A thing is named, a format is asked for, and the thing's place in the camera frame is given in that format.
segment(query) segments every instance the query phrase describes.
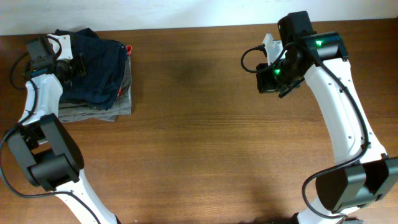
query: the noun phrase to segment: folded gray fabric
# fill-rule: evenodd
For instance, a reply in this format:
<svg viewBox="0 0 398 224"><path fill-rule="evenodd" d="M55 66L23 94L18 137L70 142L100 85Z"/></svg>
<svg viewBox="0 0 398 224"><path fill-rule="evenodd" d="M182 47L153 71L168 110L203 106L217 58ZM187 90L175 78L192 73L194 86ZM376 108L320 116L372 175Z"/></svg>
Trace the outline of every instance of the folded gray fabric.
<svg viewBox="0 0 398 224"><path fill-rule="evenodd" d="M90 108L87 103L60 103L58 119L61 122L82 121L89 118L96 118L104 121L115 121L117 115L131 114L131 57L128 56L124 67L124 75L121 85L121 94L114 105L108 110L96 110Z"/></svg>

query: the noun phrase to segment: green led light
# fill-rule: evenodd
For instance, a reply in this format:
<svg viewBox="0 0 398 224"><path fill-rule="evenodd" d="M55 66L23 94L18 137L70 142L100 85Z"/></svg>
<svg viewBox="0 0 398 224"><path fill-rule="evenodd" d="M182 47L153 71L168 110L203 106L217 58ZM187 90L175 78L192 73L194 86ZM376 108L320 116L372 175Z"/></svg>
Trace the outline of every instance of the green led light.
<svg viewBox="0 0 398 224"><path fill-rule="evenodd" d="M323 41L322 40L316 40L315 43L317 44L318 47L321 47Z"/></svg>
<svg viewBox="0 0 398 224"><path fill-rule="evenodd" d="M275 75L279 75L280 69L275 69L275 70L274 70L274 73L275 73Z"/></svg>

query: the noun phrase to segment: dark blue denim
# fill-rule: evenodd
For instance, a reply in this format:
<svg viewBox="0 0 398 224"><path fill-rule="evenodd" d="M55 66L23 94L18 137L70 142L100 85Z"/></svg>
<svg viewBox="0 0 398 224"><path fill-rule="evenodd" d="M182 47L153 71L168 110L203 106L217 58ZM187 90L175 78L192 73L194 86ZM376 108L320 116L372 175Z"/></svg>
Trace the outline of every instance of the dark blue denim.
<svg viewBox="0 0 398 224"><path fill-rule="evenodd" d="M64 89L60 101L85 101L97 110L107 110L116 101L127 59L126 47L114 40L101 40L90 28L70 34L73 56L83 54L86 76L73 77L72 87Z"/></svg>

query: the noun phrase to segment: folded clothes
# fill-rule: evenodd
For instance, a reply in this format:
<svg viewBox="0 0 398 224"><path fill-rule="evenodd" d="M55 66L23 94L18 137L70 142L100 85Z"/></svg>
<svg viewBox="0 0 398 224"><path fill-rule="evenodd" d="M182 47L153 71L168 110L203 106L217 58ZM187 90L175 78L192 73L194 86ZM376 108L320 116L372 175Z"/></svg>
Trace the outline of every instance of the folded clothes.
<svg viewBox="0 0 398 224"><path fill-rule="evenodd" d="M65 34L71 35L72 55L83 54L86 75L71 78L72 87L63 90L60 102L84 102L97 110L110 109L123 80L126 47L114 40L101 40L89 28L76 33L55 31L55 35Z"/></svg>
<svg viewBox="0 0 398 224"><path fill-rule="evenodd" d="M129 115L132 108L131 95L131 57L128 56L124 66L124 75L120 94L114 105L108 110L96 110L88 103L60 103L58 118L61 122L81 121L96 118L105 121L114 121L117 115Z"/></svg>

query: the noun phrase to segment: wooden table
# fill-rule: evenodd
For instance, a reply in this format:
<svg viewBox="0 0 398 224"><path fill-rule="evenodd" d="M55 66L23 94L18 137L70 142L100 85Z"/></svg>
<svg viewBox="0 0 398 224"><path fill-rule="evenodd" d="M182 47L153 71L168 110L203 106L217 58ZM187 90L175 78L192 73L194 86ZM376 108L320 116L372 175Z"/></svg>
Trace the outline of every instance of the wooden table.
<svg viewBox="0 0 398 224"><path fill-rule="evenodd" d="M368 120L390 156L398 156L398 22L316 22L338 31ZM333 165L330 138L306 85L284 99L260 95L242 53L277 26L99 32L133 46L134 112L114 123L65 124L80 146L91 186L122 223L237 223L291 217L305 208L303 181ZM24 42L0 37L0 131L22 114L25 91L8 73ZM254 68L265 62L248 55ZM6 175L22 192L38 193L8 149ZM313 185L308 195L314 198ZM78 223L57 198L23 199L0 184L0 223ZM398 187L354 215L396 223Z"/></svg>

